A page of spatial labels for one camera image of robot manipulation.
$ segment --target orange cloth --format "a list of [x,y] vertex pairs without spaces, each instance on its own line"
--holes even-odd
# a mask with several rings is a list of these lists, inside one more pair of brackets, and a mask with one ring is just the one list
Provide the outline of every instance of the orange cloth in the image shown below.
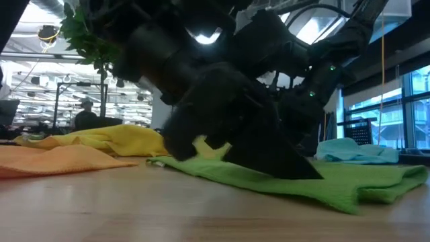
[[58,175],[134,165],[138,164],[116,160],[84,145],[57,147],[50,151],[0,146],[0,178]]

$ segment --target desk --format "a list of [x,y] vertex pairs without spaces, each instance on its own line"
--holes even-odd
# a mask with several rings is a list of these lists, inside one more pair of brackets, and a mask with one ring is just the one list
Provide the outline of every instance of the desk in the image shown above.
[[1,242],[430,240],[427,186],[361,213],[152,165],[0,181]]
[[0,145],[16,145],[12,140],[2,140],[0,139]]

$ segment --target black chair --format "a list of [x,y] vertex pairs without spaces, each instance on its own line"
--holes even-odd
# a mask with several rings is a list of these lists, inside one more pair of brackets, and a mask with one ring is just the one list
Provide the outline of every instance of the black chair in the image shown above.
[[83,127],[81,127],[78,130],[75,129],[74,132],[81,131],[81,130],[89,130],[94,128],[105,128],[109,126],[120,125],[122,123],[123,123],[123,120],[119,118],[108,118],[108,117],[89,118]]
[[362,118],[341,122],[337,126],[343,126],[345,137],[352,138],[358,145],[372,145],[372,122],[377,120],[377,118]]

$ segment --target computer monitor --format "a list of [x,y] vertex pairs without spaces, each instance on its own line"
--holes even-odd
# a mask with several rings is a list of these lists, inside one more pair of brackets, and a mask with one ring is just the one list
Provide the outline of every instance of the computer monitor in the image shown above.
[[19,100],[0,100],[0,124],[12,125]]

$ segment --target plant leaf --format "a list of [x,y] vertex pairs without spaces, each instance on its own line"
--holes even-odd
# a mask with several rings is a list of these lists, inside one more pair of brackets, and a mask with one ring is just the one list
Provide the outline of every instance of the plant leaf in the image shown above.
[[74,19],[77,20],[77,21],[79,21],[79,22],[84,23],[85,20],[84,20],[84,17],[83,17],[82,8],[80,8],[80,7],[76,8]]
[[82,65],[91,65],[93,64],[93,60],[91,60],[90,58],[86,58],[85,60],[82,60]]
[[69,3],[64,3],[64,14],[67,16],[67,17],[73,17],[73,9],[72,9],[72,7],[70,6],[70,4]]
[[66,48],[66,50],[74,50],[74,49],[76,49],[76,48],[72,44]]
[[89,55],[84,50],[76,49],[76,52],[78,52],[78,55],[80,55],[80,56],[82,56],[84,58],[88,58],[89,57]]

